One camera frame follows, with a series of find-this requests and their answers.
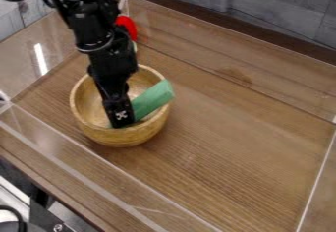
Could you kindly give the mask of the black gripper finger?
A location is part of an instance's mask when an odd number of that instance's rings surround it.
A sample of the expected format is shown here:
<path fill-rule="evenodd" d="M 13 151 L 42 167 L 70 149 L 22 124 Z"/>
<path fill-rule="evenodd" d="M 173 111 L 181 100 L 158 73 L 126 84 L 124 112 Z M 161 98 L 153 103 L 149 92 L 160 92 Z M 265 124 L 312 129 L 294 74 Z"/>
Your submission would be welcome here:
<path fill-rule="evenodd" d="M 113 128 L 122 128 L 134 122 L 133 110 L 128 97 L 105 99 L 102 105 Z"/>

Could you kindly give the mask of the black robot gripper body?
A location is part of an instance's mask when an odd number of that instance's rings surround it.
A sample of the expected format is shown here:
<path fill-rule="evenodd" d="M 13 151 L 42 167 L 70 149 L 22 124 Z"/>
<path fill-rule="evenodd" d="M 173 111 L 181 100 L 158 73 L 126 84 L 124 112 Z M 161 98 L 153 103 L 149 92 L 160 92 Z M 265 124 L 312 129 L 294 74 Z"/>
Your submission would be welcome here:
<path fill-rule="evenodd" d="M 137 71 L 132 40 L 125 29 L 89 30 L 85 53 L 90 61 L 90 76 L 97 84 L 104 104 L 128 105 L 126 80 Z"/>

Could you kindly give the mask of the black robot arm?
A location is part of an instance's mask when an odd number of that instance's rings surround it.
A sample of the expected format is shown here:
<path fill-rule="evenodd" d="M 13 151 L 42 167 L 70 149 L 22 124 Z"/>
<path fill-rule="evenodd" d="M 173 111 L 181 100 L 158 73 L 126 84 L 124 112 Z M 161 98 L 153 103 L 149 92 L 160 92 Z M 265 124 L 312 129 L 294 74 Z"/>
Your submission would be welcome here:
<path fill-rule="evenodd" d="M 126 80 L 137 71 L 137 63 L 129 33 L 117 24 L 118 0 L 42 1 L 70 29 L 77 51 L 89 58 L 88 74 L 101 96 L 106 117 L 113 127 L 122 128 L 134 122 Z"/>

